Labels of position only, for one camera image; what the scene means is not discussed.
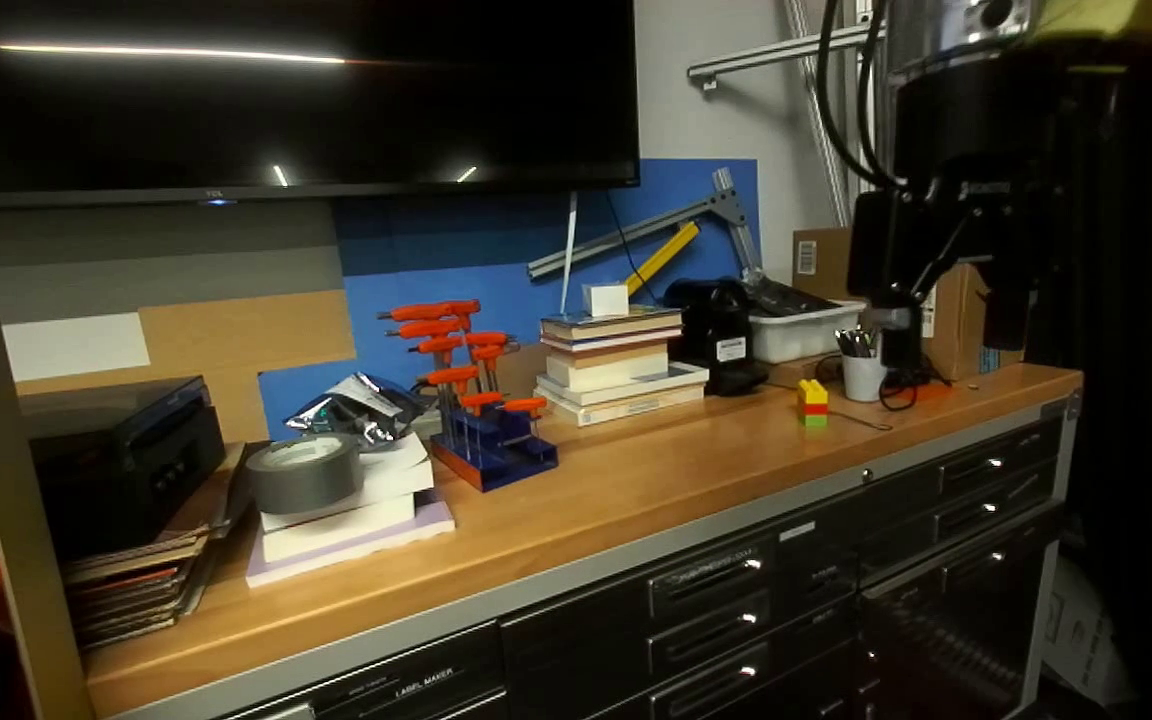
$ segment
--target black machine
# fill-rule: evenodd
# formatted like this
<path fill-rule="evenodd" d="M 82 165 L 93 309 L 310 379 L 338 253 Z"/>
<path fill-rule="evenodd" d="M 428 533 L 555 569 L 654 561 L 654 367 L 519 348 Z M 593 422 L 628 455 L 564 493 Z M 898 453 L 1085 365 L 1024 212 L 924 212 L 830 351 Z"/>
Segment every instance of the black machine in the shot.
<path fill-rule="evenodd" d="M 155 540 L 224 455 L 202 376 L 49 394 L 22 405 L 61 561 Z"/>
<path fill-rule="evenodd" d="M 846 153 L 877 183 L 852 294 L 914 394 L 930 379 L 915 309 L 964 256 L 993 283 L 997 341 L 1085 367 L 1070 506 L 1152 716 L 1152 0 L 889 3 L 889 170 Z"/>
<path fill-rule="evenodd" d="M 769 367 L 754 357 L 754 300 L 740 279 L 678 279 L 659 304 L 685 311 L 685 338 L 670 343 L 670 357 L 706 365 L 708 397 L 746 397 L 769 379 Z"/>

